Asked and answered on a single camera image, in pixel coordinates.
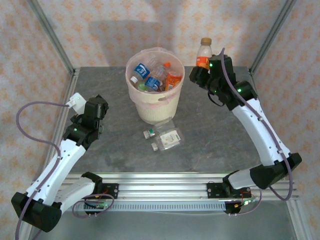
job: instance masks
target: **white plastic bucket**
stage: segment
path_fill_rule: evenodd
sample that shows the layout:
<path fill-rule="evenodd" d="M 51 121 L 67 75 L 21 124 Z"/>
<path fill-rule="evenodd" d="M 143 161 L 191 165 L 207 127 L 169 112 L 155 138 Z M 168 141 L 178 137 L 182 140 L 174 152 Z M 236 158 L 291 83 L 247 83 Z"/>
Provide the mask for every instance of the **white plastic bucket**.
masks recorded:
<path fill-rule="evenodd" d="M 182 75 L 181 82 L 173 89 L 165 92 L 141 92 L 131 84 L 132 71 L 150 54 L 154 55 L 160 64 L 171 63 L 171 68 Z M 135 103 L 138 114 L 143 121 L 148 124 L 156 124 L 175 116 L 181 87 L 185 79 L 185 68 L 173 52 L 162 47 L 142 50 L 127 62 L 125 66 L 125 79 L 130 99 Z"/>

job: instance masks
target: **blue bottle label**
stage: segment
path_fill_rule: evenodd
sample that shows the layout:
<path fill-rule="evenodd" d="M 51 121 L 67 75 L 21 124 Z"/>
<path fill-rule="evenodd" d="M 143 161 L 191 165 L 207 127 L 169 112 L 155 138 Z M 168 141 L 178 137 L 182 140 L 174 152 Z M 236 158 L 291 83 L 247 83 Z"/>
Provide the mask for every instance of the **blue bottle label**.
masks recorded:
<path fill-rule="evenodd" d="M 148 77 L 148 80 L 145 82 L 145 85 L 152 88 L 154 91 L 158 91 L 160 86 L 160 81 L 153 76 Z"/>
<path fill-rule="evenodd" d="M 143 65 L 142 63 L 139 63 L 138 66 L 136 66 L 136 68 L 134 69 L 143 79 L 145 79 L 150 71 L 149 69 Z"/>

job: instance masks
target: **robotic arm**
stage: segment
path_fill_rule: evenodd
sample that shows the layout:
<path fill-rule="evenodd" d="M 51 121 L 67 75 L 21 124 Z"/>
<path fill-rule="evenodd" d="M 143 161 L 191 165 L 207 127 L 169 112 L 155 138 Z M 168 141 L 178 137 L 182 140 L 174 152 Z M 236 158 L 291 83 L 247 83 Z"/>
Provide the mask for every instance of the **robotic arm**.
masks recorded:
<path fill-rule="evenodd" d="M 245 130 L 253 141 L 261 164 L 253 168 L 235 171 L 223 178 L 223 190 L 230 194 L 233 190 L 257 185 L 261 189 L 266 189 L 288 174 L 283 155 L 289 163 L 290 169 L 294 170 L 302 159 L 298 153 L 291 153 L 282 143 L 276 132 L 265 116 L 260 101 L 254 89 L 247 81 L 236 81 L 236 74 L 230 57 L 224 55 L 224 66 L 221 57 L 212 55 L 209 59 L 210 70 L 196 66 L 192 69 L 190 80 L 208 91 L 208 95 L 216 95 L 223 105 L 233 112 L 240 120 Z M 231 89 L 223 71 L 225 68 L 227 77 L 237 93 L 251 106 L 246 104 Z M 275 144 L 274 138 L 282 151 Z"/>
<path fill-rule="evenodd" d="M 101 192 L 102 178 L 87 172 L 68 188 L 58 192 L 61 184 L 78 159 L 103 132 L 102 120 L 108 110 L 108 103 L 100 96 L 92 97 L 87 102 L 79 94 L 74 94 L 67 103 L 77 114 L 71 118 L 72 124 L 67 127 L 59 149 L 61 157 L 55 166 L 56 153 L 39 178 L 26 190 L 25 194 L 16 192 L 11 203 L 18 216 L 29 198 L 23 221 L 43 230 L 51 231 L 61 215 L 79 199 L 92 193 Z M 38 189 L 39 183 L 45 183 Z"/>

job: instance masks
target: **plastic bottle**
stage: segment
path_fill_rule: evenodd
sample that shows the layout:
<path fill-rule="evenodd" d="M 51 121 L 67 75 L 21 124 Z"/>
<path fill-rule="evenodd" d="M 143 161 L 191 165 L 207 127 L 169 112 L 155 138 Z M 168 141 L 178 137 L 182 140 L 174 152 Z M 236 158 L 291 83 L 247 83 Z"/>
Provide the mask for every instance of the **plastic bottle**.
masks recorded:
<path fill-rule="evenodd" d="M 162 133 L 164 133 L 170 129 L 174 129 L 175 127 L 176 126 L 175 126 L 174 121 L 172 120 L 172 117 L 168 117 L 167 119 L 155 124 L 149 130 L 144 131 L 143 135 L 144 135 L 145 139 L 149 139 L 149 138 L 154 137 L 155 135 L 161 135 Z"/>
<path fill-rule="evenodd" d="M 139 85 L 144 84 L 147 76 L 157 65 L 157 60 L 154 55 L 150 55 L 145 63 L 139 63 L 136 68 L 132 71 L 132 77 L 130 78 L 131 82 L 136 89 L 139 90 Z"/>
<path fill-rule="evenodd" d="M 165 80 L 165 91 L 173 89 L 178 83 L 180 83 L 182 76 L 178 72 L 171 69 L 170 62 L 166 62 L 164 66 L 168 69 L 168 75 Z"/>
<path fill-rule="evenodd" d="M 159 87 L 163 84 L 162 81 L 166 79 L 167 75 L 168 73 L 163 65 L 157 66 L 145 82 L 146 90 L 148 92 L 158 91 Z"/>
<path fill-rule="evenodd" d="M 201 46 L 196 55 L 196 66 L 210 69 L 209 67 L 209 58 L 212 57 L 211 50 L 212 40 L 209 37 L 204 37 L 201 39 Z"/>
<path fill-rule="evenodd" d="M 170 129 L 155 138 L 151 144 L 153 151 L 163 151 L 183 143 L 183 136 L 179 128 Z"/>

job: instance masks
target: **wall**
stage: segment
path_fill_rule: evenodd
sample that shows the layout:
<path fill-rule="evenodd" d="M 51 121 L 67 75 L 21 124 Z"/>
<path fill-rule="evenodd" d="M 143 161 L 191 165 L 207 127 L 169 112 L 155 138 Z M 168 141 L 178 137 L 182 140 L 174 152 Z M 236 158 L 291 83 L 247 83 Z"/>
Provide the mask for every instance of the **wall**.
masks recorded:
<path fill-rule="evenodd" d="M 18 222 L 11 197 L 26 191 L 48 151 L 19 132 L 16 112 L 36 100 L 62 103 L 70 76 L 27 1 L 1 1 L 0 39 L 0 239 L 11 240 Z M 48 140 L 58 114 L 37 105 L 20 119 L 26 132 Z"/>
<path fill-rule="evenodd" d="M 202 37 L 250 66 L 285 0 L 40 0 L 75 67 L 125 66 L 142 49 L 164 47 L 195 65 Z"/>
<path fill-rule="evenodd" d="M 320 236 L 320 2 L 297 1 L 255 76 L 262 106 L 303 162 L 293 172 Z"/>

